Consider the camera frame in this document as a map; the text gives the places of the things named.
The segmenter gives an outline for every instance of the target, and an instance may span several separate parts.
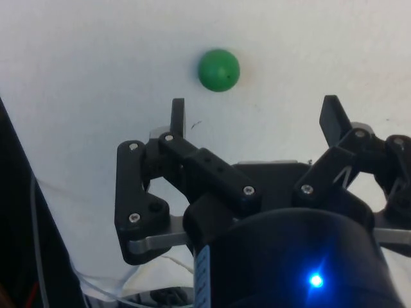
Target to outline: black cable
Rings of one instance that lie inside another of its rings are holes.
[[[33,227],[34,254],[36,260],[37,276],[39,277],[39,289],[43,301],[43,307],[49,308],[49,300],[47,297],[46,282],[44,281],[43,264],[41,259],[39,224],[37,222],[36,209],[36,179],[34,174],[31,174],[30,179],[30,210],[31,210],[31,225]]]

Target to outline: black cylindrical housing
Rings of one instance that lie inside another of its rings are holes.
[[[372,235],[323,210],[257,214],[196,255],[196,308],[404,307]]]

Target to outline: blue led light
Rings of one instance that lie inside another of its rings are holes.
[[[310,277],[310,284],[313,287],[322,287],[324,281],[322,281],[322,278],[319,274],[314,274]]]

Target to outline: sticker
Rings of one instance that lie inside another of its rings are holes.
[[[211,308],[210,247],[201,249],[195,259],[194,307]]]

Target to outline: white cable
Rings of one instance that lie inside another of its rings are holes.
[[[41,298],[43,300],[43,307],[44,308],[49,308],[49,302],[47,298],[47,291],[46,291],[46,283],[44,282],[44,273],[43,273],[43,265],[41,261],[41,251],[40,251],[40,238],[39,238],[39,226],[37,223],[37,209],[36,209],[36,199],[35,199],[35,188],[36,188],[36,181],[34,174],[31,174],[31,180],[30,180],[30,209],[31,209],[31,222],[33,225],[33,238],[34,238],[34,252],[35,252],[35,258],[36,258],[36,267],[37,267],[37,275],[39,276],[39,289],[41,293]],[[144,305],[139,305],[134,302],[130,302],[129,300],[124,300],[121,297],[118,297],[114,294],[111,294],[109,292],[106,292],[102,289],[100,289],[98,286],[95,286],[94,284],[88,282],[82,277],[82,274],[77,271],[77,269],[73,266],[73,263],[70,260],[70,265],[71,269],[74,271],[74,273],[77,275],[78,279],[83,282],[86,286],[89,286],[90,288],[96,290],[97,292],[101,293],[102,295],[105,295],[113,300],[117,300],[118,302],[127,304],[132,307],[137,307],[137,308],[152,308],[150,306],[144,306]],[[179,308],[193,308],[193,305],[185,305],[185,306],[180,306]]]
[[[41,259],[39,225],[37,223],[37,209],[36,209],[36,180],[34,174],[31,174],[30,179],[30,210],[31,210],[31,224],[33,227],[34,239],[34,255],[36,259],[37,276],[39,277],[39,289],[43,301],[43,308],[49,308],[49,300],[47,297],[46,283],[44,281],[43,264]]]
[[[98,286],[95,286],[94,284],[92,284],[91,282],[88,282],[87,280],[85,280],[82,276],[81,273],[79,273],[75,268],[73,268],[74,273],[78,276],[78,279],[83,282],[86,286],[91,287],[92,289],[94,289],[95,291],[101,293],[102,295],[105,295],[113,300],[117,300],[121,303],[127,304],[129,306],[132,307],[137,307],[137,308],[152,308],[150,306],[145,306],[145,305],[140,305],[134,302],[130,302],[129,300],[124,300],[121,297],[118,297],[110,292],[106,292],[102,289],[100,289]],[[185,306],[179,306],[179,308],[193,308],[193,305],[185,305]]]

